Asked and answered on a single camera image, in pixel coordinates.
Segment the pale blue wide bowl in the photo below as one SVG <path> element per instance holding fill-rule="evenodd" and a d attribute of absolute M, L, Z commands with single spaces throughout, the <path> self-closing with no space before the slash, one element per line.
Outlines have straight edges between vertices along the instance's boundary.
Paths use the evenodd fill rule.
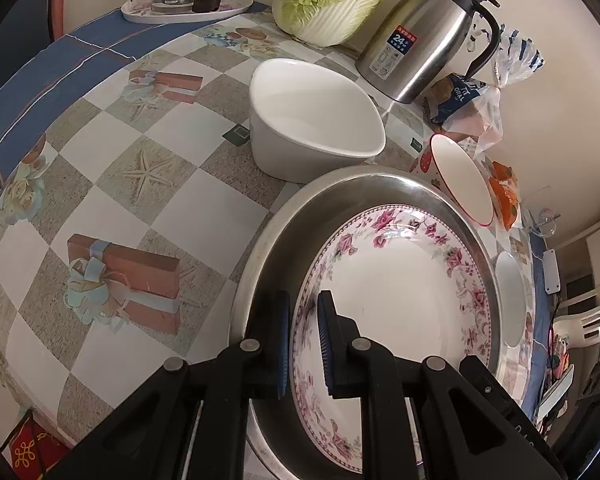
<path fill-rule="evenodd" d="M 500 292 L 502 341 L 507 347 L 514 348 L 524 336 L 527 309 L 524 278 L 509 252 L 501 252 L 496 257 L 494 271 Z"/>

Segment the large stainless steel pan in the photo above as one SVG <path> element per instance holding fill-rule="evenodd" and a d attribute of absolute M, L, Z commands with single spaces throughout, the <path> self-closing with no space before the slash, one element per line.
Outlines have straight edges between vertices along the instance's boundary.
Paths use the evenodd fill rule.
<path fill-rule="evenodd" d="M 459 206 L 432 185 L 404 171 L 378 166 L 353 166 L 325 174 L 294 194 L 268 222 L 242 272 L 230 341 L 245 335 L 253 301 L 279 290 L 288 292 L 292 300 L 298 299 L 311 262 L 340 224 L 365 209 L 390 203 L 431 212 L 457 232 L 475 258 L 486 284 L 486 310 L 491 321 L 486 367 L 495 372 L 501 361 L 500 294 L 477 229 Z M 250 403 L 247 440 L 277 479 L 360 478 L 359 472 L 337 464 L 311 441 L 290 394 L 282 400 Z"/>

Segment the red patterned cloth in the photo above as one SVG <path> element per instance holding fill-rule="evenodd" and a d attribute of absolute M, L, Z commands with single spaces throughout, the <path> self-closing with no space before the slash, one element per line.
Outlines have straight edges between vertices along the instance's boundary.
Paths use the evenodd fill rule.
<path fill-rule="evenodd" d="M 12 470 L 19 479 L 44 479 L 71 450 L 56 434 L 39 424 L 27 410 L 8 435 L 1 451 L 9 449 Z"/>

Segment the front orange snack packet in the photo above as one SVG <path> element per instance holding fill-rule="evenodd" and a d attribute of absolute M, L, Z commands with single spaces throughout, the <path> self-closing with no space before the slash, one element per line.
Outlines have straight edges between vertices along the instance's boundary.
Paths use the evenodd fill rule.
<path fill-rule="evenodd" d="M 509 231 L 519 216 L 520 197 L 517 176 L 512 167 L 500 162 L 492 162 L 489 184 L 496 198 L 504 229 Z"/>

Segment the white plastic chair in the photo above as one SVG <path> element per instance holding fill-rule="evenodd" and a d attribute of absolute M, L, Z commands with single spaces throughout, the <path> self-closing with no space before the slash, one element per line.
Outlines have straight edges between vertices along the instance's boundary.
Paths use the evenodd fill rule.
<path fill-rule="evenodd" d="M 600 344 L 600 304 L 575 314 L 558 314 L 550 326 L 548 352 L 562 356 L 570 349 L 581 349 Z"/>

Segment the clear glass pitcher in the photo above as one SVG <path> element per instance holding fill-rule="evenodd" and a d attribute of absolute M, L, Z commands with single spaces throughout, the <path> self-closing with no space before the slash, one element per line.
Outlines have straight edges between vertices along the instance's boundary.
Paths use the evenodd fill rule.
<path fill-rule="evenodd" d="M 521 203 L 524 230 L 541 238 L 553 236 L 557 231 L 557 220 L 560 218 L 554 203 L 554 193 L 550 185 L 544 185 L 527 195 Z"/>

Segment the small white bowl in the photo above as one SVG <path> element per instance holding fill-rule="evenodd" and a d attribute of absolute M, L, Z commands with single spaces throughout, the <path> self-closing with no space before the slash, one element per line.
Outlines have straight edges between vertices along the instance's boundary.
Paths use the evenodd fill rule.
<path fill-rule="evenodd" d="M 329 68 L 272 58 L 249 84 L 252 156 L 271 177 L 306 184 L 358 165 L 386 146 L 385 128 L 368 94 Z"/>

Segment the checkered patterned tablecloth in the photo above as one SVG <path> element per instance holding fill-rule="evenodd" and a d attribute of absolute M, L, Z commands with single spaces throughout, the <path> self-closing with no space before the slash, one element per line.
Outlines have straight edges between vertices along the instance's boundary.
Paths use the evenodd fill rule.
<path fill-rule="evenodd" d="M 170 356 L 224 347 L 252 246 L 296 192 L 249 145 L 248 84 L 269 58 L 348 78 L 257 9 L 216 25 L 140 26 L 111 12 L 0 89 L 0 443 L 17 422 L 73 446 Z M 180 328 L 80 320 L 64 303 L 74 234 L 178 258 Z"/>

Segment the stainless steel thermos jug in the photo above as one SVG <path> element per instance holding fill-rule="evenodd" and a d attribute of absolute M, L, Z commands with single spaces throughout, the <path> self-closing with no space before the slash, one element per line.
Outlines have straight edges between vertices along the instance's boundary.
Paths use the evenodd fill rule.
<path fill-rule="evenodd" d="M 488 46 L 468 66 L 475 76 L 501 41 L 500 23 L 483 6 L 496 0 L 401 0 L 388 14 L 355 62 L 360 75 L 393 101 L 414 101 L 457 54 L 472 19 L 480 14 L 491 27 Z"/>

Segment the bagged sliced bread loaf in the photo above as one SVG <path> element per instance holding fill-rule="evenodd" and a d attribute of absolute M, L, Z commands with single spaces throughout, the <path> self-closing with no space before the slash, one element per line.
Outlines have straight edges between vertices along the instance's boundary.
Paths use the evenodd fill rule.
<path fill-rule="evenodd" d="M 500 27 L 501 39 L 492 58 L 492 81 L 449 73 L 422 98 L 434 131 L 458 142 L 471 138 L 480 154 L 503 139 L 502 90 L 534 75 L 545 64 L 533 41 L 518 29 Z"/>

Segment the pink floral plate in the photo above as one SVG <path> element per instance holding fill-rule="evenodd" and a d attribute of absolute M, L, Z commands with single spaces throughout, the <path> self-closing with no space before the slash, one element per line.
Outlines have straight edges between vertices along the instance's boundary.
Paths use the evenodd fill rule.
<path fill-rule="evenodd" d="M 292 393 L 317 449 L 348 471 L 362 470 L 360 404 L 333 399 L 324 382 L 320 292 L 328 290 L 338 314 L 395 356 L 441 356 L 457 366 L 473 354 L 491 366 L 500 323 L 489 289 L 460 234 L 429 212 L 381 205 L 337 228 L 314 256 L 294 307 Z"/>

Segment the strawberry pattern bowl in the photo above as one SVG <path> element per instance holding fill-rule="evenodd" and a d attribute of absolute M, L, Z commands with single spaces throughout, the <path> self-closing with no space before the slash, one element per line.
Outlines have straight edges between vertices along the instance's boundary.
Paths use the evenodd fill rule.
<path fill-rule="evenodd" d="M 435 133 L 410 173 L 448 196 L 478 226 L 490 226 L 494 209 L 486 181 L 471 157 L 452 139 Z"/>

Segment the white tray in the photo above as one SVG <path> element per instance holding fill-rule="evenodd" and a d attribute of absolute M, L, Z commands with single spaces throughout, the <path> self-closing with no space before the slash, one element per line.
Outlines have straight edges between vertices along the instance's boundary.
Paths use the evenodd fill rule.
<path fill-rule="evenodd" d="M 123 17 L 136 24 L 163 25 L 163 24 L 183 24 L 183 23 L 203 23 L 225 20 L 235 15 L 247 12 L 253 5 L 254 0 L 244 0 L 238 3 L 232 3 L 230 6 L 221 6 L 219 10 L 211 12 L 194 12 L 190 9 L 185 10 L 166 10 L 164 12 L 156 10 L 148 3 L 132 3 L 131 0 L 125 1 L 121 7 Z"/>

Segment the white power strip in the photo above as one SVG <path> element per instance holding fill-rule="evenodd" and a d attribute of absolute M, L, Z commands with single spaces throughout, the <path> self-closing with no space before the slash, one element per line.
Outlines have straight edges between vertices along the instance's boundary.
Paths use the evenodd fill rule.
<path fill-rule="evenodd" d="M 544 288 L 547 295 L 558 294 L 562 289 L 559 266 L 554 249 L 547 249 L 542 257 Z"/>

